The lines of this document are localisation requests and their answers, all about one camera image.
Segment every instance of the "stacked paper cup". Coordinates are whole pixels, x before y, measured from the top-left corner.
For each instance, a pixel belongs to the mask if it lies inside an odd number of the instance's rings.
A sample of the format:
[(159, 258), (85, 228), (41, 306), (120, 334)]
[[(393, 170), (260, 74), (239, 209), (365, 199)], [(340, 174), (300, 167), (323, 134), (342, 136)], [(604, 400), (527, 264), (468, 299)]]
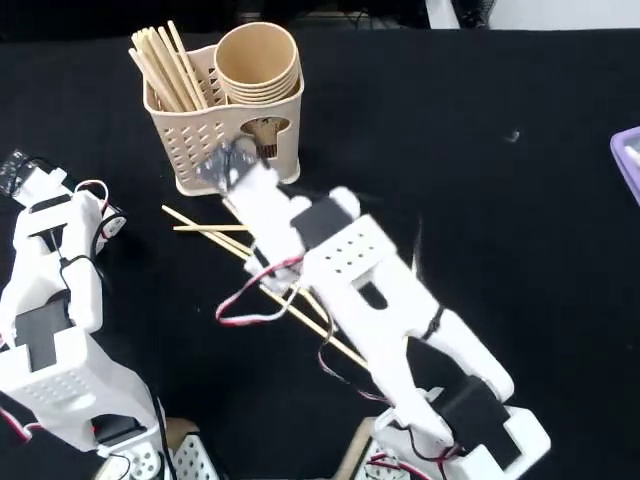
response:
[(265, 105), (293, 95), (300, 77), (298, 47), (284, 28), (248, 23), (227, 33), (214, 66), (231, 103)]

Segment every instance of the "utensil holder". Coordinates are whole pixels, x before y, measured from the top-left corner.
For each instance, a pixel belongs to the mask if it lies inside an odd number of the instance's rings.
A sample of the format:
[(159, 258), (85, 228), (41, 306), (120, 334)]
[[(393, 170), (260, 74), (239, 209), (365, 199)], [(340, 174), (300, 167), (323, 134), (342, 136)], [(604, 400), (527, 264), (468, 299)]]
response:
[(209, 153), (222, 141), (246, 135), (246, 125), (268, 118), (284, 119), (286, 122), (276, 122), (276, 125), (284, 123), (286, 127), (277, 132), (274, 145), (261, 145), (262, 135), (256, 134), (258, 151), (262, 147), (263, 151), (268, 152), (267, 161), (278, 172), (281, 182), (295, 182), (300, 175), (298, 138), (304, 91), (302, 70), (296, 93), (286, 99), (267, 105), (229, 104), (213, 65), (216, 47), (210, 45), (187, 52), (207, 104), (212, 105), (204, 110), (167, 112), (151, 86), (146, 81), (143, 82), (144, 107), (151, 115), (173, 166), (178, 191), (187, 196), (219, 193), (197, 178), (195, 167), (206, 160)]

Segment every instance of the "purple container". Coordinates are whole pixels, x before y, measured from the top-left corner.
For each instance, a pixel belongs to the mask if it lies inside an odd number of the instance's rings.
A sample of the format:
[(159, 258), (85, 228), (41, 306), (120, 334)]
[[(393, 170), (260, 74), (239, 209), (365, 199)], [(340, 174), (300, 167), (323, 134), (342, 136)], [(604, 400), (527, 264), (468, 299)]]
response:
[(615, 134), (611, 138), (611, 152), (640, 205), (640, 127)]

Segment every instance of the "wire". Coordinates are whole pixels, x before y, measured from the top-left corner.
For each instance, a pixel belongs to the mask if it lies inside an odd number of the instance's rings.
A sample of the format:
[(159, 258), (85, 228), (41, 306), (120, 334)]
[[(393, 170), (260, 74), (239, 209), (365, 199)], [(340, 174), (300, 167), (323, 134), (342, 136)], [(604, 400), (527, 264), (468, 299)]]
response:
[(338, 372), (336, 372), (331, 367), (329, 367), (329, 365), (327, 365), (327, 362), (324, 360), (324, 355), (323, 355), (324, 348), (329, 344), (329, 342), (331, 341), (331, 338), (336, 333), (336, 322), (333, 319), (333, 316), (331, 315), (329, 310), (327, 310), (327, 308), (325, 308), (324, 306), (323, 308), (327, 312), (327, 316), (329, 317), (329, 330), (327, 331), (327, 335), (324, 337), (324, 340), (322, 341), (322, 343), (320, 344), (320, 347), (318, 348), (317, 357), (318, 357), (318, 363), (320, 364), (320, 368), (322, 368), (322, 370), (325, 373), (328, 373), (332, 377), (337, 378), (345, 385), (349, 385), (350, 387), (353, 387), (360, 394), (360, 396), (366, 398), (367, 400), (382, 402), (386, 405), (389, 405), (389, 401), (386, 398), (380, 395), (369, 393), (365, 390), (361, 390), (360, 388), (356, 387), (353, 383), (351, 383), (349, 380), (347, 380), (342, 375), (340, 375)]
[(81, 188), (88, 187), (89, 185), (100, 185), (102, 187), (102, 190), (104, 191), (104, 198), (102, 199), (102, 207), (100, 208), (100, 211), (102, 212), (102, 214), (104, 214), (105, 210), (109, 206), (109, 187), (107, 187), (107, 184), (102, 180), (99, 180), (97, 178), (83, 180), (78, 185), (76, 185), (76, 188), (73, 189), (73, 193), (78, 193)]
[(283, 268), (288, 268), (293, 265), (296, 265), (297, 263), (300, 263), (303, 260), (303, 258), (304, 256), (288, 258), (280, 263), (268, 266), (267, 268), (262, 270), (260, 273), (250, 278), (236, 293), (234, 293), (229, 298), (227, 298), (224, 302), (218, 305), (218, 308), (216, 309), (216, 313), (215, 313), (216, 320), (225, 326), (241, 327), (245, 325), (251, 325), (253, 323), (270, 322), (282, 317), (286, 313), (291, 303), (293, 302), (293, 299), (298, 294), (298, 291), (300, 290), (299, 286), (296, 286), (293, 288), (291, 295), (287, 299), (286, 303), (282, 306), (282, 308), (280, 308), (280, 310), (278, 310), (274, 314), (271, 314), (271, 315), (251, 314), (251, 315), (240, 315), (237, 317), (223, 317), (222, 314), (231, 305), (233, 305), (233, 303), (235, 303), (236, 300), (238, 300), (238, 298), (240, 298), (240, 296), (244, 292), (246, 292), (252, 285), (256, 284), (267, 275), (277, 272), (278, 270), (281, 270)]
[(124, 218), (126, 220), (127, 216), (122, 212), (116, 212), (113, 215), (102, 220), (98, 225), (98, 228), (96, 229), (96, 232), (93, 235), (93, 239), (91, 240), (91, 253), (89, 256), (92, 259), (96, 258), (97, 249), (98, 249), (98, 240), (100, 238), (100, 235), (102, 235), (102, 238), (104, 238), (105, 240), (109, 240), (111, 238), (106, 235), (106, 232), (104, 231), (104, 227), (106, 227), (109, 223), (111, 223), (111, 221), (115, 220), (116, 218)]
[(58, 246), (58, 242), (56, 242), (56, 236), (53, 234), (53, 230), (49, 230), (49, 236), (51, 237), (51, 241), (53, 242), (53, 246), (56, 249), (56, 252), (58, 252), (58, 257), (60, 257), (60, 278), (62, 279), (62, 283), (64, 283), (64, 286), (66, 287), (67, 290), (71, 291), (71, 288), (69, 288), (69, 284), (67, 283), (67, 280), (64, 278), (64, 274), (62, 273), (62, 271), (64, 270), (64, 257), (62, 256), (62, 253), (60, 252), (60, 247)]
[(409, 472), (409, 474), (411, 475), (415, 475), (416, 477), (420, 478), (421, 480), (430, 480), (429, 477), (427, 477), (424, 473), (422, 473), (420, 470), (418, 470), (416, 467), (414, 467), (413, 465), (407, 463), (407, 462), (402, 462), (402, 461), (396, 461), (396, 463), (388, 463), (388, 462), (382, 462), (380, 460), (372, 460), (370, 459), (367, 462), (367, 465), (372, 465), (374, 467), (381, 467), (381, 468), (388, 468), (390, 470), (404, 470), (405, 472)]
[(129, 475), (129, 472), (131, 471), (131, 459), (129, 457), (125, 457), (124, 455), (119, 455), (117, 453), (111, 453), (109, 454), (110, 457), (115, 457), (115, 458), (124, 458), (127, 461), (127, 471), (124, 472), (122, 474), (122, 476), (118, 479), (118, 480), (124, 480), (127, 475)]
[(162, 453), (164, 455), (165, 461), (167, 462), (167, 467), (169, 467), (171, 479), (178, 480), (178, 473), (176, 472), (176, 467), (173, 465), (173, 461), (171, 460), (171, 453), (169, 452), (169, 444), (167, 443), (167, 431), (164, 428), (164, 415), (162, 415), (162, 409), (160, 408), (160, 399), (156, 395), (151, 394), (151, 400), (153, 402), (153, 409), (155, 410), (156, 418), (158, 419), (160, 438), (162, 440)]
[(25, 442), (28, 443), (33, 438), (32, 429), (42, 428), (39, 423), (28, 423), (22, 425), (20, 421), (4, 408), (0, 407), (0, 416), (4, 417), (13, 431)]

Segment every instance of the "white robotic arm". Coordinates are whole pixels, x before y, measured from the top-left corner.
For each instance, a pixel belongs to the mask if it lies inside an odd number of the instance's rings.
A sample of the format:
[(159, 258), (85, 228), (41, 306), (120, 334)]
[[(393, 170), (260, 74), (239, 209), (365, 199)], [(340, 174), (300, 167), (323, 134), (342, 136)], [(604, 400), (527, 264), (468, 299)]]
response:
[(73, 447), (124, 455), (136, 464), (134, 478), (155, 478), (166, 468), (158, 455), (161, 407), (140, 377), (111, 360), (90, 335), (102, 326), (96, 244), (115, 235), (124, 218), (90, 192), (64, 187), (65, 177), (32, 165), (11, 192), (26, 208), (0, 299), (0, 332), (10, 347), (0, 353), (0, 391)]
[[(531, 412), (503, 406), (514, 391), (506, 370), (415, 278), (346, 188), (314, 204), (289, 199), (273, 170), (229, 146), (214, 151), (197, 173), (224, 192), (254, 235), (254, 255), (245, 265), (250, 273), (303, 256), (301, 268), (278, 270), (263, 282), (278, 292), (295, 282), (308, 287), (366, 359), (392, 404), (374, 428), (389, 451), (435, 476), (437, 467), (425, 458), (456, 444), (465, 455), (448, 462), (450, 480), (512, 480), (549, 449)], [(372, 291), (383, 305), (371, 300)], [(409, 369), (407, 336), (455, 360), (465, 382), (437, 398), (436, 392), (425, 396)], [(415, 441), (402, 431), (407, 428)]]

